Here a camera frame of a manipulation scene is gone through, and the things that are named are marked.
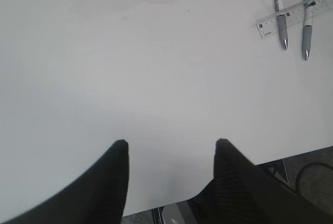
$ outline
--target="black cable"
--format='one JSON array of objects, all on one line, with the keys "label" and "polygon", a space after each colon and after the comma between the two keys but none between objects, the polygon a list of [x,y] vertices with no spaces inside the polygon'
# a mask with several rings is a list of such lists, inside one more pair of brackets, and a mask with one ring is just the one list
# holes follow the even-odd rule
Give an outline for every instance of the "black cable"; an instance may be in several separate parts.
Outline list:
[{"label": "black cable", "polygon": [[313,167],[313,166],[321,166],[321,167],[325,167],[325,168],[328,168],[330,170],[333,171],[333,167],[331,165],[328,165],[326,163],[320,163],[320,162],[314,162],[314,163],[309,163],[307,165],[305,165],[300,171],[299,173],[297,174],[297,177],[296,177],[296,185],[295,185],[295,190],[296,190],[296,193],[300,196],[302,196],[301,194],[301,190],[300,190],[300,182],[301,182],[301,178],[302,178],[302,175],[304,174],[304,172],[310,168],[310,167]]}]

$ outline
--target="blue pen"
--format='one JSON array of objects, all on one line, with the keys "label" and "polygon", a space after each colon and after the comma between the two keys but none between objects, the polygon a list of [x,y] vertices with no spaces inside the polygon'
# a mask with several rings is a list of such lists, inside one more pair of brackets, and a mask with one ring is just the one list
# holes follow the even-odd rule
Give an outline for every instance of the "blue pen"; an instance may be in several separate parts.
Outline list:
[{"label": "blue pen", "polygon": [[315,5],[314,3],[309,3],[305,5],[303,46],[302,46],[304,60],[307,60],[310,55],[314,5]]}]

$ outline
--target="pen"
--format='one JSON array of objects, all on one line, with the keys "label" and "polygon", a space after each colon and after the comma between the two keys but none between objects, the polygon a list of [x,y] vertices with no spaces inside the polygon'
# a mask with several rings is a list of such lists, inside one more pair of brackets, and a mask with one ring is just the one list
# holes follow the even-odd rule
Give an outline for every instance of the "pen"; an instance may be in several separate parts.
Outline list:
[{"label": "pen", "polygon": [[[283,9],[283,0],[274,0],[275,11],[278,12]],[[288,33],[287,33],[287,19],[284,13],[276,17],[277,27],[279,30],[279,39],[281,45],[285,50],[288,48]]]},{"label": "pen", "polygon": [[305,5],[305,17],[303,27],[303,56],[305,61],[309,58],[312,38],[312,23],[315,3]]}]

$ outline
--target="ballpoint pen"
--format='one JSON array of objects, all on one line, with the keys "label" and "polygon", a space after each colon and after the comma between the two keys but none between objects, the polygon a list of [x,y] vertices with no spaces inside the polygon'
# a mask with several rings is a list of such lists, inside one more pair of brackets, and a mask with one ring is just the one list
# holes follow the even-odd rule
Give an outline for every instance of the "ballpoint pen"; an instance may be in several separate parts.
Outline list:
[{"label": "ballpoint pen", "polygon": [[[278,12],[283,9],[283,1],[282,0],[274,0],[275,11]],[[285,14],[279,14],[276,17],[277,27],[279,30],[279,39],[281,45],[285,50],[288,48],[288,33],[287,33],[287,19]]]},{"label": "ballpoint pen", "polygon": [[312,22],[314,13],[313,3],[305,5],[304,27],[303,27],[303,55],[305,61],[309,58],[312,38]]}]

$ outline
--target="floor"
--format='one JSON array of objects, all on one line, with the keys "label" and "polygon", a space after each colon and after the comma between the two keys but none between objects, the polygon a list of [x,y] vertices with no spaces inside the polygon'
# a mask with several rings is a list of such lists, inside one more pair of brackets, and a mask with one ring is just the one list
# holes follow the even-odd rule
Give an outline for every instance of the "floor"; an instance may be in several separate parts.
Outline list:
[{"label": "floor", "polygon": [[[302,167],[312,162],[322,162],[333,166],[333,147],[285,158],[289,185],[295,189],[296,177]],[[333,171],[325,167],[313,166],[304,171],[300,180],[301,195],[315,206],[333,216]],[[152,212],[124,217],[122,224],[153,224]]]}]

